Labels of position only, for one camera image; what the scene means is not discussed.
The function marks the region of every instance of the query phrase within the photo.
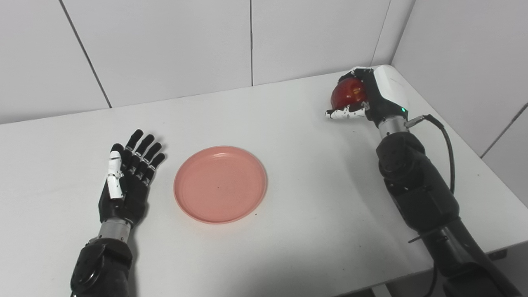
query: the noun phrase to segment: white tabletop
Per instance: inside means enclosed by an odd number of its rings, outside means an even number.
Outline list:
[[[97,202],[114,142],[155,134],[167,160],[133,230],[132,296],[330,297],[431,268],[387,193],[366,119],[324,117],[341,73],[0,125],[0,287],[68,296],[79,250],[99,230]],[[435,111],[409,85],[410,116]],[[528,209],[449,127],[456,197],[486,252],[528,240]],[[412,132],[448,177],[441,133]],[[188,217],[173,179],[193,153],[238,146],[266,168],[260,206],[226,225]]]

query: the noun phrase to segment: robotic hand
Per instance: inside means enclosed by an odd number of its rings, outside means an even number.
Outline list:
[[[408,120],[404,82],[389,65],[355,67],[339,79],[332,93],[333,109],[326,116],[367,117],[379,129],[382,141],[376,154],[385,186],[407,225],[418,232],[415,240],[423,240],[435,267],[448,278],[444,283],[446,296],[521,296],[462,223],[453,195],[454,163],[448,187],[426,157],[424,146],[409,132],[410,127],[429,120],[442,130],[452,160],[449,136],[442,123],[431,115]]]
[[[145,215],[149,185],[165,159],[162,148],[147,135],[134,151],[143,131],[137,130],[125,148],[113,145],[108,159],[108,176],[101,198],[99,235],[81,250],[73,270],[72,297],[128,297],[128,271],[132,253],[127,245],[130,230]]]

